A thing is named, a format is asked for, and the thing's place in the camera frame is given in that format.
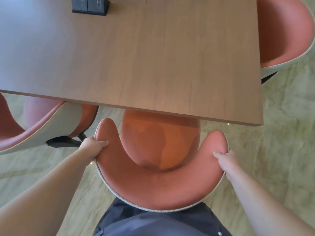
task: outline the wooden table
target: wooden table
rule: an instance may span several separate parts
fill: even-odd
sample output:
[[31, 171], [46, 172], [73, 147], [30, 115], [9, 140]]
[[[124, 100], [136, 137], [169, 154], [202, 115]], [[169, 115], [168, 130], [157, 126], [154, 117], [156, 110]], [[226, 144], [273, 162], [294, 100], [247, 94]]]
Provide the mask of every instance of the wooden table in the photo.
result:
[[0, 0], [0, 91], [263, 124], [256, 0]]

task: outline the forearm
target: forearm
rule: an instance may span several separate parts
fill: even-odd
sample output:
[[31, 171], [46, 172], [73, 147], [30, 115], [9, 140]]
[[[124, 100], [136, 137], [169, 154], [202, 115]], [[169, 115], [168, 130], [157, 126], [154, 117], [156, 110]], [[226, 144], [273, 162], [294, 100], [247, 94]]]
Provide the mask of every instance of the forearm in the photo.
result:
[[230, 181], [257, 235], [314, 236], [315, 230], [280, 204], [242, 169]]
[[56, 235], [81, 181], [86, 162], [76, 151], [0, 209], [0, 235]]

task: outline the person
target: person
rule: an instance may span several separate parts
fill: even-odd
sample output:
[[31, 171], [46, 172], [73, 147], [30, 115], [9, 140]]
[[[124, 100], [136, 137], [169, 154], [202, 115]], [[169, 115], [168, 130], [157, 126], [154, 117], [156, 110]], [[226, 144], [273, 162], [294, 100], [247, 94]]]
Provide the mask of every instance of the person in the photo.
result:
[[[56, 235], [85, 167], [108, 144], [94, 137], [45, 177], [0, 209], [0, 235]], [[214, 153], [257, 235], [314, 236], [315, 230], [273, 198], [239, 165], [230, 150]], [[174, 213], [145, 212], [119, 199], [106, 211], [94, 235], [231, 235], [213, 212], [200, 203]]]

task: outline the person's right arm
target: person's right arm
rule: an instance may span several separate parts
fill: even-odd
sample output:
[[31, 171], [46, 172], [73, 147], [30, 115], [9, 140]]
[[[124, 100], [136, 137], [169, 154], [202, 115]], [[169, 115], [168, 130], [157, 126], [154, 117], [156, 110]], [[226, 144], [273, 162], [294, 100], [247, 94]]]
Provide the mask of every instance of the person's right arm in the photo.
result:
[[315, 236], [315, 230], [279, 203], [238, 164], [235, 153], [214, 153], [259, 236]]

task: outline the tile floor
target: tile floor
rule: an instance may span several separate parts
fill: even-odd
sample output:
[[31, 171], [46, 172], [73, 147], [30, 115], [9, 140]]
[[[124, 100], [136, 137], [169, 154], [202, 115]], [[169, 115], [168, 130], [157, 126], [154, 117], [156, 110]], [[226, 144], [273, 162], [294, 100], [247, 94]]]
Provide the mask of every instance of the tile floor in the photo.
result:
[[[305, 0], [315, 12], [315, 0]], [[225, 132], [242, 166], [280, 202], [315, 227], [315, 48], [298, 63], [279, 71], [263, 85], [264, 121], [260, 127], [201, 121], [202, 137]], [[5, 94], [23, 126], [23, 96]], [[124, 111], [100, 107], [101, 119], [120, 127]], [[33, 185], [75, 149], [42, 146], [0, 156], [0, 207]], [[92, 235], [113, 201], [94, 165], [86, 168], [58, 236]], [[233, 235], [254, 235], [231, 184], [224, 179], [205, 201]]]

